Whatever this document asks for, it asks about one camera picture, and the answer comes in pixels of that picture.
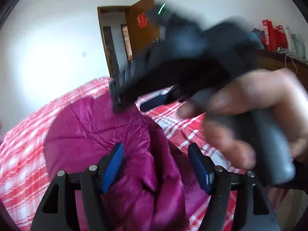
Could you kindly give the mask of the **right hand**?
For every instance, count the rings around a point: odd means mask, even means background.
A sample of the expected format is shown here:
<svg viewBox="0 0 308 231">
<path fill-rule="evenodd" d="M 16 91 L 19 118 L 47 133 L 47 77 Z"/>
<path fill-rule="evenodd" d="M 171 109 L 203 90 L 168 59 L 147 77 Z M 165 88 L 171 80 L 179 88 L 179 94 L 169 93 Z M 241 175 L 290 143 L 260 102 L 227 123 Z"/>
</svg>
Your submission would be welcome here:
<svg viewBox="0 0 308 231">
<path fill-rule="evenodd" d="M 209 116 L 236 115 L 254 109 L 269 108 L 288 138 L 291 156 L 307 163 L 307 92 L 288 69 L 255 70 L 244 74 L 215 93 L 205 106 L 187 101 L 178 108 L 180 118 L 206 114 L 203 133 L 207 142 L 220 150 L 231 164 L 248 170 L 255 166 L 253 148 L 236 139 L 234 132 Z"/>
</svg>

